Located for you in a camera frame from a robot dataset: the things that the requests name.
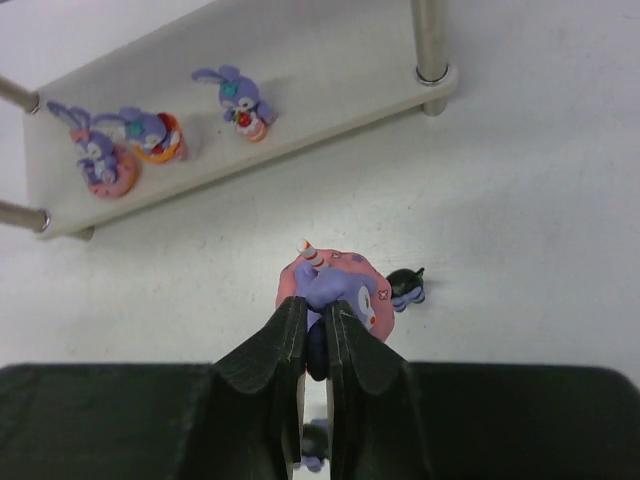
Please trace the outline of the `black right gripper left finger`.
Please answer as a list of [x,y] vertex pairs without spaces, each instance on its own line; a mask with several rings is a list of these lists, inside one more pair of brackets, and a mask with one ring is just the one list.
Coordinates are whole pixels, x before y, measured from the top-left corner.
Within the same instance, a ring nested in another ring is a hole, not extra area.
[[288,479],[300,456],[305,304],[215,363],[1,371],[5,479]]

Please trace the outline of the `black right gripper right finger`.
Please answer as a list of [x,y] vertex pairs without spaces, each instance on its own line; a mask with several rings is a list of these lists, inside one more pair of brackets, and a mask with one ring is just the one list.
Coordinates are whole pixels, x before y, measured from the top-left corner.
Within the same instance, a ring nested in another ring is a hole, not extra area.
[[335,479],[635,479],[639,392],[585,366],[409,362],[326,317]]

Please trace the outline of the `black-hat striped bunny toy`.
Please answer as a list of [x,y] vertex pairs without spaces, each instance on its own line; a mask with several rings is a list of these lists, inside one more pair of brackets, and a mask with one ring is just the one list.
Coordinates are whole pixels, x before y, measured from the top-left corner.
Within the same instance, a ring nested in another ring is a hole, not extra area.
[[386,277],[392,290],[391,303],[396,313],[403,312],[410,304],[425,301],[424,268],[398,269]]
[[313,419],[303,425],[301,439],[301,466],[312,473],[319,473],[330,458],[329,422]]

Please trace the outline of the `sitting bunny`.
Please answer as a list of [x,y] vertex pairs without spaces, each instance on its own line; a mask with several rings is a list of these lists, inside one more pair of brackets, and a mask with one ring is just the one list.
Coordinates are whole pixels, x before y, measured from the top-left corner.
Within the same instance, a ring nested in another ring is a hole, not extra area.
[[130,150],[101,132],[95,118],[81,107],[48,101],[47,109],[69,127],[79,153],[77,167],[88,191],[102,199],[126,195],[138,178],[138,163]]

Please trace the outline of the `bunny holding strawberry cake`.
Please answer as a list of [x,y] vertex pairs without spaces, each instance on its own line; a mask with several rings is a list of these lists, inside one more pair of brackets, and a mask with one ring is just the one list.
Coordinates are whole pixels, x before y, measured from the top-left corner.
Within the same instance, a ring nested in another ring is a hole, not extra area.
[[219,87],[218,101],[224,110],[224,120],[232,123],[236,132],[249,142],[261,141],[278,118],[277,112],[262,98],[257,84],[235,66],[222,65],[217,70],[200,68],[191,73],[191,79]]

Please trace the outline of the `white two-tier shelf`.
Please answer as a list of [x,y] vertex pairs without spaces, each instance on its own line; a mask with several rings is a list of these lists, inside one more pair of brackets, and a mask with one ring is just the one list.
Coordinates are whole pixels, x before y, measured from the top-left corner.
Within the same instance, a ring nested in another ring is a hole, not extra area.
[[28,199],[1,220],[89,237],[135,211],[385,117],[436,115],[458,82],[445,1],[71,1],[1,10],[1,56],[40,66],[116,48],[36,87],[23,113]]

